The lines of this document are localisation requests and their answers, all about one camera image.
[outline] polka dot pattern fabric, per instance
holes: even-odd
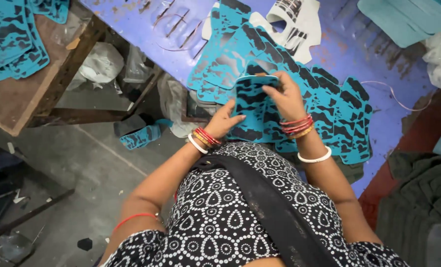
[[[246,142],[227,143],[212,153],[234,156],[271,179],[304,216],[337,266],[407,266],[385,246],[346,243],[331,199],[302,182],[295,168],[281,156]],[[131,235],[104,266],[243,266],[259,258],[280,256],[224,169],[197,170],[186,176],[178,189],[167,231],[145,230]]]

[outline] woman's left hand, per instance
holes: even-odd
[[[229,100],[223,107],[221,107],[212,117],[209,124],[204,129],[215,139],[224,137],[235,124],[243,121],[245,115],[237,115],[230,117],[232,110],[235,107],[235,100]]]

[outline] purple table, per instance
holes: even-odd
[[[274,0],[241,0],[265,16]],[[436,88],[420,58],[420,47],[406,50],[397,47],[380,28],[357,9],[358,0],[321,0],[321,45],[311,48],[313,64],[320,64],[343,82],[348,76],[359,81],[380,81],[394,88],[396,97],[413,107]],[[201,26],[215,0],[81,0],[106,24],[117,31],[182,84],[196,64],[206,41]],[[153,24],[159,15],[156,30]],[[185,49],[168,51],[163,49]],[[403,109],[388,87],[365,84],[374,115],[370,125],[373,157],[364,164],[364,177],[352,185],[356,196],[365,190],[402,136],[401,121],[411,112]]]

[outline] gold bangle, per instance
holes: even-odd
[[[306,130],[300,132],[299,134],[293,135],[293,136],[289,136],[289,139],[296,139],[296,138],[300,138],[303,137],[307,134],[309,134],[309,132],[311,132],[314,129],[314,123]]]
[[[192,131],[192,135],[195,136],[197,139],[199,139],[202,143],[204,143],[209,148],[212,148],[212,145],[207,141],[204,137],[202,137],[200,134],[198,134],[195,131]]]

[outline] concrete floor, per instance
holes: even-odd
[[[159,109],[156,90],[153,92],[149,96],[152,100],[146,102],[152,103],[146,107],[149,113]],[[111,91],[66,92],[59,103],[61,107],[119,110],[127,110],[128,105]],[[22,266],[88,267],[102,255],[123,199],[185,141],[163,129],[157,141],[129,151],[114,136],[112,123],[101,123],[25,129],[18,137],[0,129],[0,147],[7,150],[7,142],[18,147],[28,164],[49,179],[44,175],[25,177],[20,196],[31,200],[25,209],[23,203],[12,204],[4,222],[57,196],[63,191],[60,186],[76,188],[69,199],[15,229],[33,241],[44,227],[34,242],[35,254]],[[77,241],[84,238],[93,240],[88,252],[77,248]]]

